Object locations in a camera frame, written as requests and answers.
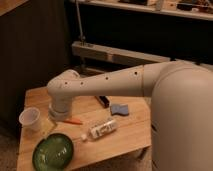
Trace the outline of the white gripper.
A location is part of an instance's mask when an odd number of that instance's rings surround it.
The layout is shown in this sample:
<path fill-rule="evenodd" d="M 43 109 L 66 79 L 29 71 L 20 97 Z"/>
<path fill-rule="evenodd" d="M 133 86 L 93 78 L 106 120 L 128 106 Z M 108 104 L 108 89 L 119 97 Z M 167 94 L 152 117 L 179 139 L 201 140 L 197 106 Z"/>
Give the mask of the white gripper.
<path fill-rule="evenodd" d="M 52 106 L 48 107 L 48 115 L 54 121 L 64 121 L 70 116 L 70 112 L 57 112 Z"/>

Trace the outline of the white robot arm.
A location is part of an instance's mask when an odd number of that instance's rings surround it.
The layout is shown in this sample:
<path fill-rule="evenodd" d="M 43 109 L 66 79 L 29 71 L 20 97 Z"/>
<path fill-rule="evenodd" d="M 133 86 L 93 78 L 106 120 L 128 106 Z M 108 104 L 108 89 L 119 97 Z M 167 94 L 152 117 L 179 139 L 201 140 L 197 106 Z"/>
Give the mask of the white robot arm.
<path fill-rule="evenodd" d="M 62 121 L 76 96 L 151 99 L 153 171 L 213 171 L 213 71 L 185 61 L 82 78 L 67 70 L 47 84 L 49 114 Z"/>

